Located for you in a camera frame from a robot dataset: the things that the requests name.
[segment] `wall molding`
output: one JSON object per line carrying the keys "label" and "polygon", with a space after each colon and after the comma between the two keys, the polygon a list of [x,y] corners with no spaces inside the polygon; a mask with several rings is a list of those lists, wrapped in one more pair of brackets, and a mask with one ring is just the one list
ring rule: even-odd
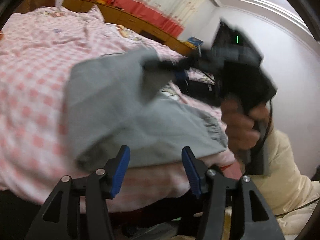
{"label": "wall molding", "polygon": [[279,23],[277,22],[274,22],[266,17],[263,17],[262,15],[260,14],[256,14],[256,13],[253,13],[253,12],[250,12],[250,11],[247,11],[245,9],[241,9],[241,8],[237,8],[237,7],[228,7],[229,9],[232,9],[232,10],[237,10],[237,11],[241,11],[241,12],[244,12],[244,13],[247,13],[249,15],[252,15],[253,17],[256,17],[262,21],[265,21],[271,25],[273,25],[274,27],[278,28],[278,29],[281,29],[282,31],[286,32],[288,35],[290,35],[292,38],[294,38],[297,42],[301,43],[302,46],[305,47],[306,50],[308,50],[310,53],[312,54],[315,54],[319,61],[320,61],[320,54],[319,52],[317,52],[316,50],[314,50],[311,46],[309,46],[309,44],[307,44],[307,42],[305,42],[303,39],[301,39],[298,35],[296,35],[295,33],[293,33],[292,31],[288,30],[287,28],[285,28],[284,26],[280,25]]}
{"label": "wall molding", "polygon": [[267,0],[215,0],[218,7],[238,8],[282,26],[320,55],[320,46],[300,16]]}

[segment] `bed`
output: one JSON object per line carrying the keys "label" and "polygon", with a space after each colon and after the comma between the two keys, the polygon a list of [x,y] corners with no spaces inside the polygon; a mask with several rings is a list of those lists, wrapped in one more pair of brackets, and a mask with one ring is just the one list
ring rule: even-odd
{"label": "bed", "polygon": [[[64,85],[73,65],[138,46],[153,47],[161,59],[176,61],[182,57],[123,26],[104,23],[96,5],[88,13],[45,7],[13,14],[2,32],[0,189],[10,189],[37,204],[44,202],[62,176],[87,175],[77,169],[67,151]],[[206,79],[195,70],[189,76]],[[172,83],[161,92],[220,120],[218,108],[182,95]],[[228,177],[241,176],[229,150],[203,160],[208,166],[220,166]],[[108,200],[109,211],[136,210],[165,197],[180,197],[188,189],[181,163],[129,169],[120,193]]]}

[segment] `blue gripper pad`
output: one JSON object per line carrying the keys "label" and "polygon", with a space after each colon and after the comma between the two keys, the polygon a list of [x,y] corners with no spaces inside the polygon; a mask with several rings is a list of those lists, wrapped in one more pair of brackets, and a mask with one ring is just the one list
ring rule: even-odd
{"label": "blue gripper pad", "polygon": [[118,166],[112,176],[112,187],[110,190],[110,196],[114,198],[120,191],[125,172],[127,171],[130,161],[130,149],[127,145],[122,145],[118,155],[116,156],[116,163]]}
{"label": "blue gripper pad", "polygon": [[193,195],[198,198],[202,194],[201,179],[196,170],[196,167],[194,166],[194,161],[197,159],[195,158],[189,146],[186,146],[182,149],[181,158],[184,170],[186,171],[190,183],[191,191]]}

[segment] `person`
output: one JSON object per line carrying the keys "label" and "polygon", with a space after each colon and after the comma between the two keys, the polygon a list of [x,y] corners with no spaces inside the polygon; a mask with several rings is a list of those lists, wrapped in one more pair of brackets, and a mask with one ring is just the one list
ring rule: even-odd
{"label": "person", "polygon": [[[239,150],[251,149],[260,138],[260,133],[252,129],[254,120],[262,120],[266,125],[269,123],[269,110],[266,104],[260,104],[252,109],[248,117],[240,114],[237,109],[238,104],[234,100],[226,100],[221,105],[221,120],[227,125],[228,147],[236,158]],[[307,176],[300,174],[294,162],[288,136],[277,130],[273,121],[265,143],[269,149],[270,175],[250,177],[274,215],[280,215],[277,221],[285,238],[292,240],[303,229],[317,205],[315,200],[320,197],[320,183],[311,182]],[[240,160],[239,162],[243,171],[244,165]],[[231,210],[226,209],[225,215],[222,239],[229,239]],[[174,237],[174,240],[182,239],[193,238]]]}

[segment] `ceiling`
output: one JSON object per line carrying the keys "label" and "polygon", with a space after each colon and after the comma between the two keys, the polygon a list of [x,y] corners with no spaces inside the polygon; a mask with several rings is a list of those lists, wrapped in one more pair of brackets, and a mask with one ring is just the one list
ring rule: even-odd
{"label": "ceiling", "polygon": [[287,0],[214,0],[219,7],[240,9],[262,17],[289,31],[315,52],[320,46]]}

